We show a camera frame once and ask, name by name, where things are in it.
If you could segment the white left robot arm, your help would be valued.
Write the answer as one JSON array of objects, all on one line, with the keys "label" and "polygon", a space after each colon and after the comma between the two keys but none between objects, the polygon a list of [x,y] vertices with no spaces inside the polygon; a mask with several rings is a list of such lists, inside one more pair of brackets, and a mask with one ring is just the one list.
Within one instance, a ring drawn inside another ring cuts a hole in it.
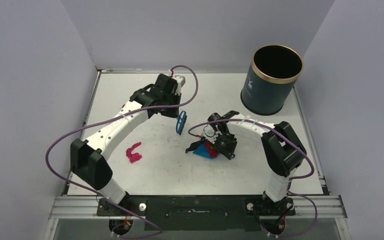
[{"label": "white left robot arm", "polygon": [[177,118],[185,82],[185,77],[180,75],[159,74],[155,83],[132,94],[115,116],[116,121],[105,124],[84,140],[77,138],[71,143],[71,171],[108,198],[109,208],[116,215],[124,215],[129,210],[129,194],[113,178],[108,159],[124,138],[153,115]]}]

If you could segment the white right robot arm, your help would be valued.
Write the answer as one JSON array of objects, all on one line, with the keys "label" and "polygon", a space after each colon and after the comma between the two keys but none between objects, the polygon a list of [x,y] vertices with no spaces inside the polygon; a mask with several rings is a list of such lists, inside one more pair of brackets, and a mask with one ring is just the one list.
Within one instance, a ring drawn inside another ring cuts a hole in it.
[{"label": "white right robot arm", "polygon": [[215,112],[207,120],[214,132],[204,136],[210,142],[210,148],[229,160],[235,155],[237,136],[261,142],[271,170],[262,194],[261,209],[272,216],[293,210],[288,199],[288,187],[307,152],[292,126],[286,121],[278,124],[260,122],[234,110],[223,116]]}]

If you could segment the blue plastic dustpan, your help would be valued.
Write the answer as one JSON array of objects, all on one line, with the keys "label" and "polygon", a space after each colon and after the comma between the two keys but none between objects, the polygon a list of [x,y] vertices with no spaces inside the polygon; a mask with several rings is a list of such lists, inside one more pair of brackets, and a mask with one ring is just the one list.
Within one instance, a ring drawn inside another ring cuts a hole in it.
[{"label": "blue plastic dustpan", "polygon": [[219,155],[223,155],[228,160],[234,159],[236,157],[236,155],[234,153],[235,150],[232,147],[221,146],[221,145],[217,145],[217,144],[211,142],[211,147],[213,149],[217,150],[218,156],[214,159],[210,159],[210,158],[208,158],[207,149],[204,147],[204,143],[206,141],[209,141],[209,140],[203,138],[200,141],[202,141],[201,145],[196,150],[194,150],[192,152],[193,154],[195,154],[197,156],[203,157],[203,158],[208,159],[208,160],[215,160]]}]

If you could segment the blue hand brush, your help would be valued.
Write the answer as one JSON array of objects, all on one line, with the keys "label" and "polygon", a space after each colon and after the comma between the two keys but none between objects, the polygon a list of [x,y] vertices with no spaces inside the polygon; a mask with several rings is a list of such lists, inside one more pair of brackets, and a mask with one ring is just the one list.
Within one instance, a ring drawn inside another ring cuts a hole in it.
[{"label": "blue hand brush", "polygon": [[182,110],[177,117],[175,131],[178,135],[181,135],[187,122],[187,112]]}]

